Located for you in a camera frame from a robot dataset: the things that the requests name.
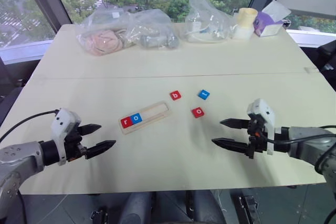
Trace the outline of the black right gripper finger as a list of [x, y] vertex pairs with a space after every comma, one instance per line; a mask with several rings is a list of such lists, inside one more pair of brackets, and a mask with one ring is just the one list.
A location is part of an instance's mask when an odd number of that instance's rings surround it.
[[248, 129], [250, 120], [244, 119], [224, 119], [220, 121], [220, 124], [232, 129]]
[[212, 139], [212, 142], [223, 149], [242, 153], [247, 156], [248, 145], [246, 143], [236, 142], [230, 138], [214, 138]]

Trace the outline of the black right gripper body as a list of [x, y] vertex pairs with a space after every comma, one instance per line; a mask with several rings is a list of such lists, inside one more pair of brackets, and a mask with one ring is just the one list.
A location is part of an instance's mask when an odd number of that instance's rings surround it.
[[248, 122], [247, 133], [249, 135], [249, 144], [247, 148], [247, 156], [250, 159], [254, 158], [254, 153], [267, 150], [267, 140], [264, 135], [265, 120], [262, 118], [251, 119]]

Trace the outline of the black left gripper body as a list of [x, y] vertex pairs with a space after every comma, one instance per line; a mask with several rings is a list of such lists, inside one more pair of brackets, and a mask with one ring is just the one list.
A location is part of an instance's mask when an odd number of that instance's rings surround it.
[[66, 161], [73, 161], [85, 155], [86, 148], [81, 144], [82, 136], [84, 135], [83, 130], [83, 126], [79, 126], [65, 137]]

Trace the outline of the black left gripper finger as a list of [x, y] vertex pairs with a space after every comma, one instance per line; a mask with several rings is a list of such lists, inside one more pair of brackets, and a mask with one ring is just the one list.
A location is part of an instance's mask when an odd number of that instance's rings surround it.
[[98, 156], [107, 150], [109, 150], [114, 144], [116, 143], [116, 140], [107, 140], [102, 141], [98, 144], [96, 144], [93, 147], [87, 148], [85, 151], [85, 159], [90, 159], [95, 156]]
[[99, 125], [99, 124], [82, 125], [82, 126], [78, 127], [78, 133], [80, 135], [88, 135], [88, 134], [91, 134], [91, 133], [97, 131], [100, 128], [101, 128], [101, 125]]

